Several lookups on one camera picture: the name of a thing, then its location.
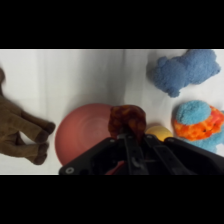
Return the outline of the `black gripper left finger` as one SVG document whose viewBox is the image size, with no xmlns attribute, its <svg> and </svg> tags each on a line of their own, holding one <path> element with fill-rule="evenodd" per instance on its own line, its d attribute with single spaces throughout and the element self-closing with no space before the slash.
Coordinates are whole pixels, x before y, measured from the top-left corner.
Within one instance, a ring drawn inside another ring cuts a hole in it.
<svg viewBox="0 0 224 224">
<path fill-rule="evenodd" d="M 141 148 L 136 138 L 131 134 L 120 134 L 119 140 L 124 142 L 126 161 L 116 171 L 117 175 L 148 175 Z"/>
</svg>

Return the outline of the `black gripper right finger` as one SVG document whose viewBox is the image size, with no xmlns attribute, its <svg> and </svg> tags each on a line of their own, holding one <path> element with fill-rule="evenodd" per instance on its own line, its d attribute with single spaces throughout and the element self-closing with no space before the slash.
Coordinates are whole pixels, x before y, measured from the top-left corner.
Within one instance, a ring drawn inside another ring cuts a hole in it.
<svg viewBox="0 0 224 224">
<path fill-rule="evenodd" d="M 150 175 L 181 175 L 182 164 L 172 151 L 154 135 L 145 135 L 143 155 Z"/>
</svg>

